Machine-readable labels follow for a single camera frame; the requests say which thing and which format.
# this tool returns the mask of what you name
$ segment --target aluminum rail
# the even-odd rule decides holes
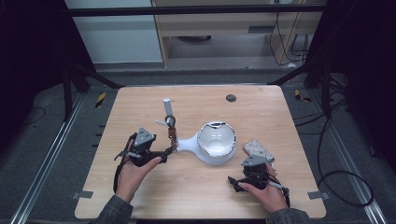
[[[57,136],[55,137],[55,140],[53,141],[52,146],[49,149],[47,157],[44,159],[37,175],[35,176],[35,180],[33,181],[29,190],[25,194],[17,211],[12,216],[10,223],[22,224],[25,223],[25,221],[29,217],[32,208],[35,205],[35,201],[37,200],[38,195],[40,194],[41,190],[44,187],[44,184],[46,183],[46,180],[50,174],[52,166],[54,165],[56,158],[58,157],[58,154],[61,151],[62,146],[64,145],[66,136],[69,134],[70,129],[81,108],[81,103],[83,98],[84,95],[79,93],[75,101],[74,112],[72,113],[70,119],[64,122],[64,124],[61,127],[61,130],[58,132]]]
[[[318,110],[320,112],[323,112],[322,107],[320,106],[320,96],[318,95],[318,93],[316,91],[310,91],[310,94],[313,96],[313,101],[315,102]],[[340,158],[341,163],[343,163],[346,170],[356,175],[362,176],[361,171],[359,170],[358,166],[350,156],[347,147],[344,145],[343,140],[337,129],[334,127],[334,125],[330,126],[329,134],[332,143],[334,145],[335,151],[337,152],[337,155]],[[349,180],[356,194],[358,195],[361,203],[367,203],[371,196],[370,190],[367,188],[367,186],[354,176],[350,176]],[[371,223],[373,224],[388,223],[376,199],[374,199],[373,202],[370,203],[369,205],[365,206],[364,211],[366,212],[367,217],[370,219]]]
[[[193,7],[112,7],[112,8],[70,8],[50,10],[50,14],[71,17],[141,16],[174,14],[213,13],[258,13],[258,12],[318,12],[325,9],[343,9],[348,5],[287,4],[287,5],[238,5],[238,6],[193,6]]]

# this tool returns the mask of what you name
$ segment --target gray floor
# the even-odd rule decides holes
[[[250,83],[265,84],[286,75],[292,68],[275,63],[262,36],[212,36],[207,42],[186,42],[175,38],[172,42],[169,64],[165,68],[136,69],[133,72],[103,72],[102,75],[129,86],[139,85],[200,85]],[[294,78],[282,86],[290,112],[295,123],[302,123],[313,117],[297,119],[302,116],[320,112],[318,95],[320,88],[305,90],[301,81],[304,75]],[[78,223],[84,222],[75,218],[74,210],[77,200],[71,195],[82,189],[100,133],[106,124],[109,112],[117,94],[103,84],[90,79],[92,87],[89,93],[76,93],[74,99],[82,99],[79,113],[72,124],[58,154],[54,155],[55,163],[50,167],[47,180],[34,199],[34,206],[29,211],[28,222],[31,223]],[[294,97],[294,90],[300,90],[303,97],[314,100],[307,103]],[[95,108],[101,92],[106,98],[101,108]],[[343,100],[342,95],[334,95],[334,102]],[[396,175],[390,170],[387,162],[381,158],[371,157],[367,143],[359,126],[346,112],[346,105],[341,105],[332,112],[332,127],[324,134],[320,148],[320,161],[323,173],[333,170],[354,170],[367,180],[375,192],[375,203],[371,207],[355,207],[342,202],[324,185],[322,192],[332,196],[325,200],[327,215],[315,223],[396,223],[396,214],[392,208],[396,204],[393,190],[396,189]],[[9,146],[11,152],[0,163],[0,220],[8,223],[18,209],[26,192],[35,180],[35,175],[56,139],[63,125],[64,103],[61,85],[43,91],[35,98],[35,108]],[[303,143],[316,180],[318,175],[318,142],[324,119],[304,126],[297,131]],[[342,144],[337,143],[337,136]],[[346,158],[340,147],[347,151]],[[332,176],[329,184],[337,193],[354,203],[360,203],[359,183],[346,175]],[[367,214],[379,207],[381,220],[371,220]],[[175,221],[150,221],[150,223],[175,223]],[[190,220],[189,223],[206,223]]]

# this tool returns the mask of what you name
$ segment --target small round object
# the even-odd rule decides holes
[[[228,101],[228,102],[235,102],[236,101],[236,96],[235,95],[233,95],[233,94],[228,94],[226,97],[225,97],[225,99]]]

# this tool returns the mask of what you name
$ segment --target black metal pole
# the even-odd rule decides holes
[[[173,14],[213,14],[213,13],[259,13],[259,12],[315,12],[329,7],[344,5],[327,4],[289,4],[289,5],[240,5],[240,6],[194,6],[194,7],[113,7],[113,8],[70,8],[52,10],[49,13],[64,14],[71,17],[98,16],[139,16]]]

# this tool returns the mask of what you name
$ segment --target wooden table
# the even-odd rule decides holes
[[[236,101],[226,100],[228,94]],[[78,218],[96,218],[113,195],[113,177],[128,137],[144,127],[157,134],[151,150],[169,146],[163,120],[163,99],[173,100],[177,137],[190,138],[204,124],[221,120],[236,134],[237,151],[226,163],[211,166],[191,153],[171,154],[168,162],[148,174],[132,205],[133,218],[268,218],[260,203],[246,192],[236,193],[227,176],[244,177],[240,163],[248,156],[242,146],[259,140],[276,158],[280,183],[290,188],[291,207],[321,218],[326,210],[321,199],[310,200],[307,192],[318,191],[302,144],[294,127],[282,90],[278,86],[173,86],[131,87],[118,92],[84,190],[90,199],[80,198]]]

